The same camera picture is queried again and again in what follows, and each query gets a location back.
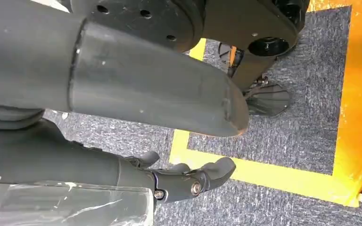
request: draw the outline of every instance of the screw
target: screw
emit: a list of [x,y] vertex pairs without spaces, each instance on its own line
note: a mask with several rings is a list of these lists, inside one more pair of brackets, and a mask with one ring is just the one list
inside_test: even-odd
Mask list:
[[165,196],[165,193],[163,191],[160,191],[160,190],[155,191],[155,198],[156,199],[163,199],[164,196]]
[[192,184],[192,187],[191,187],[192,195],[197,196],[200,193],[201,190],[202,190],[202,186],[200,185],[199,182],[195,181]]

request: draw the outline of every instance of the robotic finger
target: robotic finger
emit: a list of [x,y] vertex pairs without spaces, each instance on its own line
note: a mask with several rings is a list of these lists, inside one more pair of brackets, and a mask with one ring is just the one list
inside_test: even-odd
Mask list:
[[191,171],[184,171],[189,170],[184,163],[175,165],[171,170],[152,170],[155,177],[155,198],[159,203],[195,198],[203,192],[222,186],[235,168],[235,163],[224,157],[216,163],[207,163]]

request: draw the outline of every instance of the yellow floor marking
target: yellow floor marking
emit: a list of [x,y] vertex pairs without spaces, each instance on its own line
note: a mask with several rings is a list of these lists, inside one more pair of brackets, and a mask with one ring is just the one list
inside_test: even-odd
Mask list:
[[[352,5],[344,85],[332,176],[233,158],[231,178],[291,193],[357,207],[362,189],[362,0],[312,0],[309,11]],[[190,56],[203,59],[205,39]],[[189,132],[174,131],[170,162],[199,168],[222,156],[189,150]]]

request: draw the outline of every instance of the gray carpet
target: gray carpet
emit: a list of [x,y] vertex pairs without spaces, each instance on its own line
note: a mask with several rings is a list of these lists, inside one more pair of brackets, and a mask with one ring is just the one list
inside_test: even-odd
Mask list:
[[[295,51],[266,73],[291,91],[278,117],[253,117],[236,138],[191,135],[189,148],[325,174],[332,173],[350,8],[310,13]],[[204,61],[219,68],[217,42]],[[47,111],[65,137],[124,156],[156,151],[169,166],[173,130],[140,123]],[[156,226],[362,226],[362,205],[348,208],[239,181],[178,203],[159,205]]]

